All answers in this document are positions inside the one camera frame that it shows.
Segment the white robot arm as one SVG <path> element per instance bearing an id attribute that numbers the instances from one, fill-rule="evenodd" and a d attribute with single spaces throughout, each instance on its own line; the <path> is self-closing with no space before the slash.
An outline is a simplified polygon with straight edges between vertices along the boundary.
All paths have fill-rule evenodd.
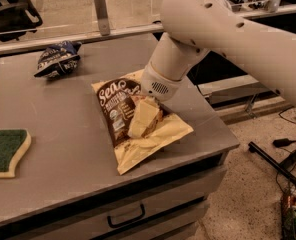
<path id="1" fill-rule="evenodd" d="M 213 51 L 296 107 L 296 34 L 249 21 L 226 0 L 163 0 L 164 28 L 140 80 L 141 93 L 171 99 Z"/>

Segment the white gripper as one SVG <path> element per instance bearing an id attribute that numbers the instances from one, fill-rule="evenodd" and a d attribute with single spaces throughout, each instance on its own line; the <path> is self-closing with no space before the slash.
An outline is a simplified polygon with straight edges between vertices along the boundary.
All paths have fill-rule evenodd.
<path id="1" fill-rule="evenodd" d="M 185 72 L 176 66 L 157 65 L 149 62 L 141 76 L 141 92 L 149 95 L 136 103 L 133 118 L 128 129 L 128 136 L 139 139 L 154 131 L 162 118 L 159 101 L 171 99 L 179 89 Z"/>

